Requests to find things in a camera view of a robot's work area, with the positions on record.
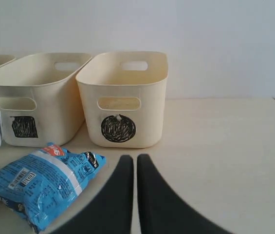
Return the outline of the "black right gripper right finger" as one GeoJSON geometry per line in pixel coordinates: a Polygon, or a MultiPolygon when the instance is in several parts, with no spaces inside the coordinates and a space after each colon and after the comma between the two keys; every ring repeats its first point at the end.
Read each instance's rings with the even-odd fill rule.
{"type": "Polygon", "coordinates": [[[228,234],[184,202],[148,154],[137,157],[137,193],[143,234],[228,234]]]}

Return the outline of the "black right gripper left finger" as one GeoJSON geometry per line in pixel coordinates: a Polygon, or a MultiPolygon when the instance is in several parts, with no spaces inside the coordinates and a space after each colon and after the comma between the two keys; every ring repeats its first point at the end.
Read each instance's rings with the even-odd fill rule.
{"type": "Polygon", "coordinates": [[[120,157],[107,183],[94,199],[54,234],[129,234],[131,232],[134,163],[120,157]]]}

